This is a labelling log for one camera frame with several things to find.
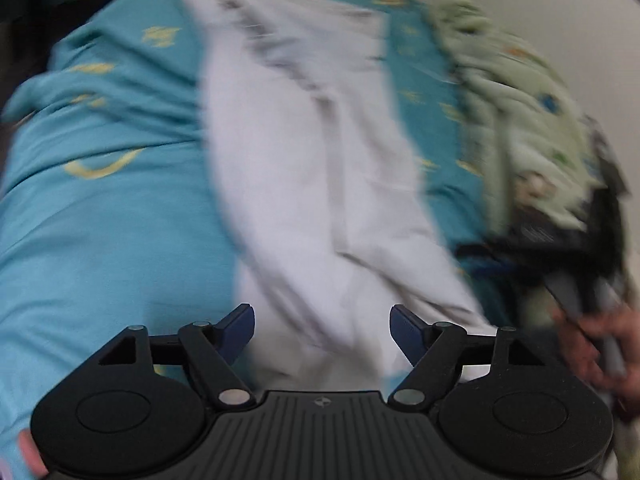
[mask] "white wall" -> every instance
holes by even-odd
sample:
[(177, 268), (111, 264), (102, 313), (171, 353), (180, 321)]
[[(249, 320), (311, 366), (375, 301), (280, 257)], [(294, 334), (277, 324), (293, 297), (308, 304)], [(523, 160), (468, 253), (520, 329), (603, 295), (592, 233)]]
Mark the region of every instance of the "white wall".
[(474, 1), (546, 54), (600, 121), (635, 195), (626, 209), (640, 250), (640, 0)]

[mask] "yellow print pattern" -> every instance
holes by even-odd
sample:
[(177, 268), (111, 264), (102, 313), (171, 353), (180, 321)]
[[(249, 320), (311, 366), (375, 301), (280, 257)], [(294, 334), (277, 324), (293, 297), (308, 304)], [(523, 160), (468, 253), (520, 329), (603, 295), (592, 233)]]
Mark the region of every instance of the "yellow print pattern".
[(143, 32), (142, 43), (151, 43), (158, 48), (166, 48), (175, 44), (175, 35), (180, 27), (149, 27)]
[(402, 32), (404, 32), (408, 36), (417, 36), (420, 31), (417, 28), (412, 27), (411, 25), (403, 25)]
[(400, 56), (413, 57), (415, 56), (415, 50), (412, 46), (399, 46), (398, 54), (400, 54)]
[(89, 102), (89, 106), (93, 108), (100, 108), (105, 104), (107, 104), (107, 99), (105, 99), (104, 97), (98, 97), (97, 99), (94, 99), (93, 101)]
[(482, 177), (482, 173), (480, 173), (480, 171), (478, 171), (476, 169), (476, 167), (473, 166), (472, 164), (469, 164), (468, 162), (465, 162), (464, 160), (457, 160), (456, 164), (459, 165), (459, 167), (462, 168), (463, 170), (466, 170), (469, 173), (474, 174), (475, 176)]
[(432, 160), (429, 160), (428, 158), (421, 158), (420, 164), (427, 171), (435, 171), (439, 168), (439, 166), (435, 162), (433, 162)]
[(70, 67), (69, 72), (83, 72), (85, 74), (104, 75), (115, 67), (113, 63), (82, 63)]
[(110, 174), (116, 173), (117, 171), (120, 171), (134, 158), (136, 158), (142, 150), (144, 150), (144, 148), (130, 150), (130, 152), (125, 153), (118, 160), (109, 164), (108, 166), (105, 166), (104, 168), (100, 168), (100, 170), (91, 170), (89, 168), (86, 168), (78, 160), (72, 160), (71, 162), (66, 163), (63, 168), (68, 174), (71, 174), (78, 178), (84, 178), (85, 180), (96, 180), (98, 178), (103, 178), (105, 176), (109, 176)]
[(71, 101), (69, 101), (71, 104), (75, 105), (78, 103), (81, 103), (82, 101), (86, 101), (89, 97), (93, 97), (93, 94), (80, 94), (76, 97), (74, 97), (73, 99), (71, 99)]
[(373, 5), (385, 5), (385, 6), (402, 6), (404, 0), (371, 0)]
[(462, 114), (455, 106), (447, 105), (446, 103), (440, 103), (440, 108), (442, 108), (442, 111), (444, 112), (444, 114), (451, 121), (455, 121), (457, 123), (462, 122), (462, 119), (463, 119)]
[(401, 90), (400, 95), (414, 105), (424, 104), (422, 94), (413, 90)]

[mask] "human hand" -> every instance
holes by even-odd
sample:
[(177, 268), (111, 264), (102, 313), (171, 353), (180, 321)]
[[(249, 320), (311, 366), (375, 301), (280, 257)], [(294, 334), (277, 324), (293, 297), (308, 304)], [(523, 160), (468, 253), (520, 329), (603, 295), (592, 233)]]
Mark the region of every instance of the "human hand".
[[(576, 326), (562, 311), (556, 311), (560, 349), (567, 365), (583, 381), (615, 393), (625, 409), (640, 415), (640, 312), (628, 306), (580, 318)], [(620, 343), (626, 375), (610, 376), (597, 364), (599, 352), (585, 337), (612, 335)]]
[(47, 468), (40, 457), (38, 448), (33, 441), (31, 431), (22, 430), (18, 434), (18, 448), (20, 449), (22, 459), (36, 478), (42, 478), (48, 473)]

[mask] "teal patterned fabric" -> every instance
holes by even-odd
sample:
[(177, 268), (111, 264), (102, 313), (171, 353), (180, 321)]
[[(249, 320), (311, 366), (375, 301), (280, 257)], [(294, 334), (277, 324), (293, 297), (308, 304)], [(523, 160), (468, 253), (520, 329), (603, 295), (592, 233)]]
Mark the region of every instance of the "teal patterned fabric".
[[(422, 5), (343, 1), (389, 13), (386, 63), (425, 204), (448, 244), (478, 240), (481, 181), (461, 162), (456, 88)], [(123, 327), (173, 333), (235, 306), (237, 253), (200, 146), (201, 58), (180, 0), (115, 0), (4, 110), (34, 112), (0, 202), (0, 456), (15, 480), (28, 478), (15, 439), (34, 404)], [(486, 296), (504, 323), (495, 291)]]

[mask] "light green fabric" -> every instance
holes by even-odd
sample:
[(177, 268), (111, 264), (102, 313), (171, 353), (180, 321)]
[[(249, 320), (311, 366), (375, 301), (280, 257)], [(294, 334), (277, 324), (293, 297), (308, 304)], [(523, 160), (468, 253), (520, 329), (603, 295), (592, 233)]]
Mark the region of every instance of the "light green fabric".
[(614, 442), (618, 459), (618, 478), (638, 480), (640, 478), (640, 419), (630, 424), (617, 420)]
[(514, 208), (584, 228), (600, 176), (590, 129), (560, 76), (468, 0), (447, 0), (430, 20), (462, 79), (465, 156), (484, 177), (490, 230), (503, 234)]

